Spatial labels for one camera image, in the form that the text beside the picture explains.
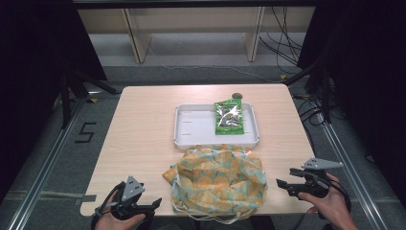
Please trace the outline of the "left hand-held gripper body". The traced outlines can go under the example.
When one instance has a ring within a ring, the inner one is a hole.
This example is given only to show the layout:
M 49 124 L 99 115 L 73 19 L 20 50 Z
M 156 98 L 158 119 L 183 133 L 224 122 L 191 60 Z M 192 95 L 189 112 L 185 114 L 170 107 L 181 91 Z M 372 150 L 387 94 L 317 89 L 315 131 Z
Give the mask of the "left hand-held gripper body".
M 118 192 L 113 197 L 111 214 L 119 220 L 131 219 L 144 214 L 146 219 L 152 219 L 155 214 L 156 202 L 150 205 L 138 205 L 137 202 L 145 191 L 144 184 L 130 175 L 126 182 L 119 185 Z

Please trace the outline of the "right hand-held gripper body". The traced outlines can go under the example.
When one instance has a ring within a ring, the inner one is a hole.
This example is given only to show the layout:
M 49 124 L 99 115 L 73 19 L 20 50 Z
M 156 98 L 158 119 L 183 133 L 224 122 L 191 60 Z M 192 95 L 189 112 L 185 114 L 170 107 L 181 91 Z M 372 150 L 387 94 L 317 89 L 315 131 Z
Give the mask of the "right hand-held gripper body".
M 302 164 L 302 168 L 299 169 L 308 172 L 308 176 L 304 177 L 304 184 L 296 184 L 298 186 L 298 193 L 308 193 L 323 198 L 328 194 L 329 188 L 333 187 L 342 194 L 344 191 L 335 186 L 327 177 L 327 170 L 342 168 L 343 166 L 342 162 L 333 162 L 316 157 L 308 159 Z

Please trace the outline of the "orange print cloth bag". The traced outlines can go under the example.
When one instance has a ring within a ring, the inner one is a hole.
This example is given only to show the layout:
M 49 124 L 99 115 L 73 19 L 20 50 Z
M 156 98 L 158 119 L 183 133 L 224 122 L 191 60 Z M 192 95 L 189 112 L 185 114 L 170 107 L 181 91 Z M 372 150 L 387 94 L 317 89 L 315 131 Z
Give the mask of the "orange print cloth bag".
M 163 173 L 173 211 L 200 221 L 248 219 L 267 195 L 260 159 L 242 146 L 193 146 Z

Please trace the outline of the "white plastic tray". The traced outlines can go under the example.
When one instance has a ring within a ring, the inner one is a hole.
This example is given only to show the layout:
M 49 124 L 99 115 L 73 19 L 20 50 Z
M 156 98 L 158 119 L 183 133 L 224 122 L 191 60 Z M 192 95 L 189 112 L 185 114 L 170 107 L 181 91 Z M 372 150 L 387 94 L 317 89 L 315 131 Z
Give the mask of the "white plastic tray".
M 180 150 L 195 145 L 240 145 L 253 148 L 260 140 L 254 108 L 242 104 L 244 133 L 215 134 L 215 107 L 213 104 L 180 104 L 175 110 L 173 143 Z

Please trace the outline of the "green snack packet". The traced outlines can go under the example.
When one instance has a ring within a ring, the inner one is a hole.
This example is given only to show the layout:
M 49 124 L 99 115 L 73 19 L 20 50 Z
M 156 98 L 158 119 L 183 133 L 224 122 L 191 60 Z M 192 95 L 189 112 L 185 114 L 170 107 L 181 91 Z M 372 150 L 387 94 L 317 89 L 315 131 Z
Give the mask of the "green snack packet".
M 244 133 L 241 99 L 229 99 L 214 104 L 215 134 L 239 135 Z

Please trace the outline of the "person's right hand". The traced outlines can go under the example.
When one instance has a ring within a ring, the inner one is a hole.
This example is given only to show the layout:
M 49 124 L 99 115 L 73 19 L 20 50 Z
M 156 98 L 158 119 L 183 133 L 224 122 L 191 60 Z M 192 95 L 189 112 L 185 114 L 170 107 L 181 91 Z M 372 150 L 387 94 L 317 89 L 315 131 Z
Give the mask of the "person's right hand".
M 329 188 L 328 194 L 323 198 L 308 193 L 298 193 L 298 197 L 312 204 L 312 207 L 306 211 L 308 214 L 321 213 L 324 217 L 339 214 L 350 216 L 343 195 L 333 187 Z

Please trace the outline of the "person's left hand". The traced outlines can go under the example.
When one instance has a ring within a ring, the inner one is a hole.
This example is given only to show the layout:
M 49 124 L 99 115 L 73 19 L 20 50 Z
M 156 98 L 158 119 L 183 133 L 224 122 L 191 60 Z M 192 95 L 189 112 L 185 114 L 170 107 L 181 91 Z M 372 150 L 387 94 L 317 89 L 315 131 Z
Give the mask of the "person's left hand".
M 104 207 L 101 213 L 102 216 L 96 222 L 94 230 L 132 230 L 146 218 L 145 214 L 140 214 L 126 220 L 119 220 L 110 213 L 110 207 Z

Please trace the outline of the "grey floor tape strip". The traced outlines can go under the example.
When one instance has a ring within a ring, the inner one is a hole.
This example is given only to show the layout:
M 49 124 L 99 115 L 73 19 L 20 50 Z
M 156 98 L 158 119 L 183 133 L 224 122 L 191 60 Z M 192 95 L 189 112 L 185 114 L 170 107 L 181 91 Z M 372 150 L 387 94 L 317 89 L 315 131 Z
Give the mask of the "grey floor tape strip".
M 95 202 L 96 195 L 85 195 L 76 193 L 63 193 L 53 191 L 42 191 L 37 195 L 30 195 L 28 191 L 10 191 L 6 194 L 5 200 L 23 200 L 26 197 L 29 199 L 71 199 L 75 205 L 81 205 L 83 202 Z

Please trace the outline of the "black metal stand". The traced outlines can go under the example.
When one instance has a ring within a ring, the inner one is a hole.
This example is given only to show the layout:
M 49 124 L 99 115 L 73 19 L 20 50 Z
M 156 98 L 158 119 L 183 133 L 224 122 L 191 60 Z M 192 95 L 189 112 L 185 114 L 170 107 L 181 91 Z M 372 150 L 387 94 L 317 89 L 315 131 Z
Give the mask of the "black metal stand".
M 322 112 L 324 118 L 329 124 L 329 73 L 327 71 L 327 65 L 322 60 L 316 60 L 304 70 L 285 80 L 283 83 L 286 86 L 289 86 L 305 76 L 308 76 L 308 80 L 305 84 L 304 90 L 311 95 L 321 92 Z
M 60 78 L 60 95 L 63 108 L 63 128 L 68 126 L 72 118 L 69 93 L 72 92 L 77 99 L 84 99 L 89 95 L 89 91 L 84 86 L 85 81 L 90 82 L 91 84 L 112 95 L 120 94 L 119 90 L 107 85 L 104 82 L 101 82 L 100 80 L 94 79 L 79 70 L 65 71 Z

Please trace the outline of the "dark curtain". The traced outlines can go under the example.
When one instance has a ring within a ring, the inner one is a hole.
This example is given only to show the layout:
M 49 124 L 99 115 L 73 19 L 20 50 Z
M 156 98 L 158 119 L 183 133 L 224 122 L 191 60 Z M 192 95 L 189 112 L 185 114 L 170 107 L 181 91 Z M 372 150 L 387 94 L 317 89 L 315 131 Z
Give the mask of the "dark curtain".
M 106 79 L 73 0 L 0 0 L 0 204 L 70 71 Z
M 351 1 L 361 6 L 350 17 L 350 29 L 338 35 L 331 77 L 353 128 L 406 202 L 406 0 L 321 0 L 298 66 L 316 60 Z

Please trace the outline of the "aluminium floor rail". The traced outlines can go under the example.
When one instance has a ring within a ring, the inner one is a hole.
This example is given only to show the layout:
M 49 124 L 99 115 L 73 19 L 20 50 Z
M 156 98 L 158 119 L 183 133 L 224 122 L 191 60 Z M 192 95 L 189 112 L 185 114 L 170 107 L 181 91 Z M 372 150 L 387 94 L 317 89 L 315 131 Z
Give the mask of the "aluminium floor rail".
M 90 98 L 98 101 L 89 103 Z M 66 128 L 62 127 L 62 103 L 55 103 L 9 192 L 87 195 L 119 98 L 100 92 L 84 100 L 72 99 L 73 115 Z M 4 199 L 0 205 L 0 230 L 90 230 L 91 218 L 80 213 L 81 205 L 71 199 Z
M 363 210 L 372 230 L 389 230 L 378 207 L 388 184 L 375 164 L 365 158 L 366 149 L 349 122 L 335 115 L 329 123 L 322 112 L 315 119 L 323 128 L 335 158 L 344 164 L 343 178 L 350 186 L 352 201 Z

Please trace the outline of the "light wooden desk frame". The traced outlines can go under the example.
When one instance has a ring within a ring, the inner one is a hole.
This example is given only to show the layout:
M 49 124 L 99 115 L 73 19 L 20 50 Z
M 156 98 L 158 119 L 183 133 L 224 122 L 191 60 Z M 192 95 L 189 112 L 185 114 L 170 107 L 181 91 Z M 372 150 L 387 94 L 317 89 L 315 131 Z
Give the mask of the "light wooden desk frame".
M 241 33 L 247 58 L 256 59 L 261 33 L 277 33 L 285 19 L 287 30 L 305 33 L 313 7 L 217 7 L 80 10 L 89 34 L 127 34 L 135 60 L 145 61 L 154 34 Z

